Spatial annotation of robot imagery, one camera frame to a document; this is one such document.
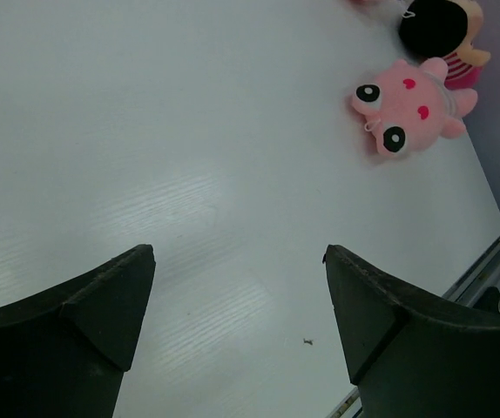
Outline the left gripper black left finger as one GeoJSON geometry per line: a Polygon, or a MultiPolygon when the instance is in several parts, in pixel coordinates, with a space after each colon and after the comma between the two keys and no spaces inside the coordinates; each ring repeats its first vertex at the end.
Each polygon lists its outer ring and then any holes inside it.
{"type": "Polygon", "coordinates": [[[0,307],[0,417],[111,417],[155,272],[144,244],[0,307]]]}

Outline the doll plush edge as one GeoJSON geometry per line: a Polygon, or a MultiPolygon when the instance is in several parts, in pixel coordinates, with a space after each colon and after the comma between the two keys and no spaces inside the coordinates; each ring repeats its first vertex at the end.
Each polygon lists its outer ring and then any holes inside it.
{"type": "Polygon", "coordinates": [[[398,35],[412,55],[439,57],[448,65],[445,85],[450,90],[472,88],[490,61],[490,53],[473,42],[483,26],[476,1],[418,0],[402,15],[398,35]]]}

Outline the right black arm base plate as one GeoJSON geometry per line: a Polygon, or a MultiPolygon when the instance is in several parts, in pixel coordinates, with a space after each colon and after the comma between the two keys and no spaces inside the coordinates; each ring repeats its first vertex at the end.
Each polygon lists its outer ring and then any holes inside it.
{"type": "Polygon", "coordinates": [[[473,307],[484,312],[500,314],[500,291],[497,287],[487,287],[473,307]]]}

